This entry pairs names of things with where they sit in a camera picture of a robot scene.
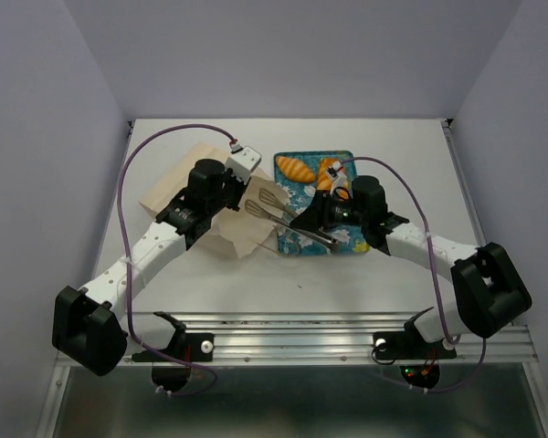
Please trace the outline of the orange twisted fake bread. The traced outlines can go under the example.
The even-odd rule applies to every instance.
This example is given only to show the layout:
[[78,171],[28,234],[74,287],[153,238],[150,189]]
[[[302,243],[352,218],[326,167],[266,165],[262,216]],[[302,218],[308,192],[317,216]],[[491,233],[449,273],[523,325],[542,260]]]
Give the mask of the orange twisted fake bread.
[[[336,162],[336,161],[339,161],[339,160],[334,159],[334,158],[324,158],[320,161],[318,176],[317,176],[317,182],[316,182],[316,189],[318,191],[328,192],[329,195],[331,195],[330,194],[331,181],[327,177],[327,175],[325,174],[325,169],[328,166],[330,166],[331,164],[333,164],[334,162]],[[334,196],[337,196],[337,197],[339,197],[343,200],[348,200],[351,197],[350,191],[349,191],[349,179],[348,179],[348,177],[347,177],[347,182],[345,183],[345,187],[348,189],[349,193],[340,193],[340,196],[337,196],[337,195],[334,195]]]

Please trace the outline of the beige paper bag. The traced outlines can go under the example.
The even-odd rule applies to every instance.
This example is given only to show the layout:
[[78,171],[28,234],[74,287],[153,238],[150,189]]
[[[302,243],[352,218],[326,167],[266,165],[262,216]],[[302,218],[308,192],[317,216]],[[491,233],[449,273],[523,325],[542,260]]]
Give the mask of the beige paper bag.
[[[186,186],[188,173],[195,162],[203,158],[224,162],[227,153],[208,143],[198,142],[140,198],[139,204],[146,213],[151,217],[156,216]],[[261,169],[256,169],[242,200],[256,201],[261,188],[273,192],[284,201],[289,199]],[[210,230],[196,244],[222,256],[239,259],[250,255],[263,244],[274,228],[272,222],[249,214],[245,205],[241,204],[237,212],[229,209],[221,211],[213,219]]]

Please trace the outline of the metal serving tongs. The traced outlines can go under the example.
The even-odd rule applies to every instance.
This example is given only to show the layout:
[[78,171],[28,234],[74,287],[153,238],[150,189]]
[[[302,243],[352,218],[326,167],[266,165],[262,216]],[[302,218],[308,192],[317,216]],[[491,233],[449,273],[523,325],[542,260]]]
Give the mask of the metal serving tongs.
[[[324,246],[332,253],[337,253],[340,249],[339,242],[330,235],[316,234],[309,231],[293,228],[291,226],[291,222],[298,215],[270,190],[260,188],[258,190],[258,199],[256,201],[247,199],[244,203],[244,206],[248,214],[257,217],[258,219],[271,221],[273,224],[279,225],[285,228],[287,231],[294,232],[299,236],[307,237],[313,242]],[[273,207],[274,209],[282,212],[282,216],[278,217],[275,214],[270,213],[264,208],[264,206]]]

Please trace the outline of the striped fake croissant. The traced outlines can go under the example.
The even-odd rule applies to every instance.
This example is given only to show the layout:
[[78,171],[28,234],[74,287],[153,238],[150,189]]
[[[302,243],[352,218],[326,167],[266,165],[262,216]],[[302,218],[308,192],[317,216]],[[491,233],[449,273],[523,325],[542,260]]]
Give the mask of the striped fake croissant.
[[291,182],[310,184],[315,180],[314,173],[301,160],[287,156],[278,156],[275,159],[275,163],[282,175]]

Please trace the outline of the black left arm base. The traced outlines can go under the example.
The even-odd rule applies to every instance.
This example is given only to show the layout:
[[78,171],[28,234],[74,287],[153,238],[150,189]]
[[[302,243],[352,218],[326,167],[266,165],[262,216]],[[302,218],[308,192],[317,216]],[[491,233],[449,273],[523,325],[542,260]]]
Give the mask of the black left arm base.
[[[217,372],[200,362],[209,362],[213,359],[212,333],[186,332],[186,325],[172,315],[155,311],[156,317],[171,324],[174,333],[163,349],[145,348],[140,344],[140,350],[131,355],[134,362],[171,362],[184,365],[175,370],[162,370],[153,368],[151,378],[156,393],[161,393],[169,398],[184,397],[200,394],[211,389],[218,381]],[[184,387],[192,381],[193,370],[207,371],[212,375],[212,380],[206,386],[196,390],[185,391]]]

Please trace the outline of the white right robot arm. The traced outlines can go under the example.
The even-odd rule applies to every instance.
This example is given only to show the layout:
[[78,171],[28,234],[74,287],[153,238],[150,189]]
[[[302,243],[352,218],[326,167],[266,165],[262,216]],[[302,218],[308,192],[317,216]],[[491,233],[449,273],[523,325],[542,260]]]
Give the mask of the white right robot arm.
[[[432,235],[391,212],[385,190],[373,176],[356,178],[347,199],[318,191],[291,222],[295,230],[318,235],[340,225],[359,227],[373,249],[430,272],[437,303],[409,319],[402,333],[403,348],[413,356],[424,355],[435,342],[452,343],[467,334],[488,339],[532,307],[503,246],[465,245]],[[453,302],[444,302],[439,279],[452,285]]]

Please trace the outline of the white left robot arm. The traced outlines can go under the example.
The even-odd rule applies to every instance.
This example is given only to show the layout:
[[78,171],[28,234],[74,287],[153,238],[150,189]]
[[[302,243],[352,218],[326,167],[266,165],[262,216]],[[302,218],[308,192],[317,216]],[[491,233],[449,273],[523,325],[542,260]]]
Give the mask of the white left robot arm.
[[121,319],[133,299],[161,270],[183,255],[223,209],[238,210],[257,159],[202,159],[186,186],[155,216],[127,255],[83,287],[63,288],[55,299],[52,344],[98,376],[111,372],[128,348],[131,328]]

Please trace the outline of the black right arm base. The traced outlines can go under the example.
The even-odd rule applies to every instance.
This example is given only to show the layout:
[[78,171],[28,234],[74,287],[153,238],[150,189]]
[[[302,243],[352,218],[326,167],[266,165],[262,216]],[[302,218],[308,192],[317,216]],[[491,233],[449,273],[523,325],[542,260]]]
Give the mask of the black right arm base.
[[380,331],[374,333],[370,356],[378,365],[398,364],[405,383],[428,392],[439,383],[439,361],[453,360],[457,352],[441,341],[427,343],[422,337],[404,331]]

